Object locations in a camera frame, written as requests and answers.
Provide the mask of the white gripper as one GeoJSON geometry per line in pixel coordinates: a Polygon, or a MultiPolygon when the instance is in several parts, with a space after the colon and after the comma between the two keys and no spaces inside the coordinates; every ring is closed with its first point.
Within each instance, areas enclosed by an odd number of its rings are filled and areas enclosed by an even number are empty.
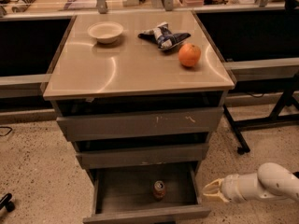
{"type": "Polygon", "coordinates": [[[211,202],[244,203],[259,198],[259,181],[256,173],[247,175],[227,175],[206,184],[203,188],[204,197],[211,202]]]}

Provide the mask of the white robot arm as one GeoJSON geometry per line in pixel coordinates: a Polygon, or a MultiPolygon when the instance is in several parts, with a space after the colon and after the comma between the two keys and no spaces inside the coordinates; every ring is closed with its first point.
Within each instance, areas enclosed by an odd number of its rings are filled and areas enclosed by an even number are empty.
{"type": "Polygon", "coordinates": [[[211,201],[244,203],[299,202],[299,178],[273,162],[262,164],[256,173],[227,175],[205,185],[203,196],[211,201]]]}

